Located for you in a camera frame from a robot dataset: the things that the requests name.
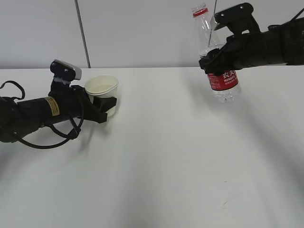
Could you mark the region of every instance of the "white table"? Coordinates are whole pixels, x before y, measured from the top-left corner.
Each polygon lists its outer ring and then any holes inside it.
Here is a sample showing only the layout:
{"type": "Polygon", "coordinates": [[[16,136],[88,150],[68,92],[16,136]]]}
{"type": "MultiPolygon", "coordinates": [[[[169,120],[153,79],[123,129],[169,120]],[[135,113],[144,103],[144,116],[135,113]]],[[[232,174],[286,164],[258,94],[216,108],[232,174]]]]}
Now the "white table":
{"type": "MultiPolygon", "coordinates": [[[[75,84],[100,74],[120,81],[110,122],[86,122],[54,150],[0,144],[1,228],[303,227],[304,67],[239,71],[228,104],[198,68],[84,69],[75,84]]],[[[48,69],[0,75],[26,99],[52,80],[48,69]]],[[[60,140],[49,129],[26,139],[60,140]]]]}

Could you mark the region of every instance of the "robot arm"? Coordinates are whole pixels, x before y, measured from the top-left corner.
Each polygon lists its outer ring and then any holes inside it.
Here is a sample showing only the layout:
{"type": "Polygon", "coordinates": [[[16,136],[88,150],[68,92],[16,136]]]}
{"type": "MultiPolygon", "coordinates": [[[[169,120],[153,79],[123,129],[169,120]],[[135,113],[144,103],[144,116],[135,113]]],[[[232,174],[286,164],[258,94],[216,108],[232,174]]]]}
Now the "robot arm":
{"type": "Polygon", "coordinates": [[[107,111],[116,105],[116,98],[94,98],[91,103],[85,89],[78,85],[70,86],[74,79],[81,79],[81,69],[69,63],[54,60],[50,70],[54,73],[48,97],[15,103],[15,99],[23,100],[24,89],[14,81],[7,81],[17,86],[22,97],[0,97],[0,141],[13,143],[19,141],[36,149],[52,149],[78,137],[84,120],[103,123],[107,121],[107,111]],[[73,118],[79,118],[77,125],[73,118]],[[57,130],[54,124],[69,120],[73,129],[68,134],[57,130]],[[40,146],[23,139],[39,128],[49,127],[54,133],[64,138],[58,144],[40,146]]]}
{"type": "Polygon", "coordinates": [[[265,65],[304,65],[304,18],[297,17],[282,25],[271,25],[261,32],[252,16],[253,7],[242,3],[216,13],[212,30],[227,26],[233,33],[221,49],[210,51],[199,61],[205,73],[217,76],[226,70],[265,65]]]}

